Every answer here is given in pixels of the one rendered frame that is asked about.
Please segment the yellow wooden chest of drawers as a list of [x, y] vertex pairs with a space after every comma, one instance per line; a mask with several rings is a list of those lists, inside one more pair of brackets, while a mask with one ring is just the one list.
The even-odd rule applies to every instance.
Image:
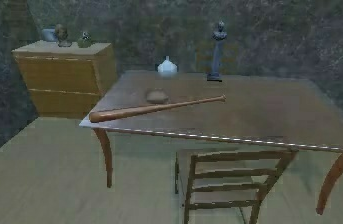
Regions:
[[113, 45], [37, 41], [12, 51], [41, 117], [82, 119], [117, 80]]

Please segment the brown wooden table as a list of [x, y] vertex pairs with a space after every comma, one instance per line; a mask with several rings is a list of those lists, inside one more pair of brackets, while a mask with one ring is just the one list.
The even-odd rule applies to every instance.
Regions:
[[[195, 104], [170, 110], [91, 123], [96, 111], [164, 105], [146, 101], [150, 90], [163, 90], [164, 104], [224, 95], [225, 102]], [[187, 73], [161, 79], [155, 72], [123, 74], [80, 122], [104, 135], [127, 132], [214, 142], [266, 145], [336, 152], [320, 190], [316, 211], [326, 208], [330, 193], [343, 174], [343, 120], [338, 109], [308, 80], [224, 75], [221, 82]]]

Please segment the wooden baseball bat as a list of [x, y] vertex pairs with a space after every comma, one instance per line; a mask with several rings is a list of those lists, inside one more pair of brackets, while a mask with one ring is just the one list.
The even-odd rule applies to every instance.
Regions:
[[225, 102], [226, 97], [224, 95], [212, 98], [205, 98], [200, 100], [193, 100], [193, 101], [185, 101], [179, 103], [172, 103], [172, 104], [164, 104], [164, 105], [150, 105], [150, 106], [139, 106], [139, 107], [130, 107], [130, 108], [122, 108], [122, 109], [113, 109], [113, 110], [105, 110], [105, 111], [96, 111], [91, 112], [89, 114], [89, 120], [91, 123], [99, 123], [99, 122], [106, 122], [112, 120], [118, 120], [128, 117], [134, 117], [149, 113], [154, 113], [158, 111], [170, 110], [173, 108], [184, 107], [189, 105], [195, 104], [203, 104], [209, 102]]

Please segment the green small ornament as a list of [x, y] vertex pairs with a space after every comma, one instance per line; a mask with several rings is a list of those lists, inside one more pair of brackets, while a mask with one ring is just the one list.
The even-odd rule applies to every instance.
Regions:
[[77, 40], [77, 44], [78, 44], [79, 48], [90, 47], [93, 44], [90, 34], [86, 31], [84, 31], [82, 33], [82, 36]]

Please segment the grey bust on pedestal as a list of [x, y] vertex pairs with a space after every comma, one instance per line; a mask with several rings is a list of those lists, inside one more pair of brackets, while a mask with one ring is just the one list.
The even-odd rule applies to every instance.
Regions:
[[227, 38], [227, 32], [224, 30], [225, 23], [219, 21], [217, 29], [213, 32], [212, 38], [215, 40], [215, 46], [213, 50], [211, 71], [207, 74], [208, 81], [221, 82], [221, 76], [219, 73], [220, 59], [221, 59], [221, 48], [223, 41]]

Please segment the brown head statue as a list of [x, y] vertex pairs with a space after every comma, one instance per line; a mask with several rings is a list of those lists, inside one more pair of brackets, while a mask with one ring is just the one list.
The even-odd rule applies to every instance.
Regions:
[[67, 40], [67, 28], [62, 24], [57, 24], [55, 26], [55, 36], [57, 37], [59, 47], [70, 47], [72, 45], [72, 43]]

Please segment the white glass jug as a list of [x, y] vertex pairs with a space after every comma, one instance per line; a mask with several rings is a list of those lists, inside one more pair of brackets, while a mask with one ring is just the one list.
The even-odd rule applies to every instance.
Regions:
[[169, 56], [166, 56], [165, 60], [158, 65], [157, 72], [161, 77], [172, 77], [177, 74], [178, 67], [170, 60]]

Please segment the wooden slatted chair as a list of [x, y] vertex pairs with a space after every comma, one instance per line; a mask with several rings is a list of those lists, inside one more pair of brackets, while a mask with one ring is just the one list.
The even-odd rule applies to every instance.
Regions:
[[177, 151], [174, 191], [180, 196], [182, 223], [189, 224], [194, 210], [237, 208], [244, 224], [258, 224], [264, 199], [296, 154], [291, 149]]

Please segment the pale blue pot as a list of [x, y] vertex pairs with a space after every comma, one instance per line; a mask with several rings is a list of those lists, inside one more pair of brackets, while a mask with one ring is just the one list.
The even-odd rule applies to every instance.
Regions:
[[53, 28], [45, 28], [42, 30], [42, 37], [47, 42], [57, 42], [58, 39]]

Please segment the brown round bowl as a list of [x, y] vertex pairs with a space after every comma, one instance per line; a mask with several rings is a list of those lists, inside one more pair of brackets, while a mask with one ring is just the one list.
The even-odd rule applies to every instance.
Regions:
[[163, 90], [150, 90], [146, 94], [146, 101], [152, 104], [164, 104], [169, 97]]

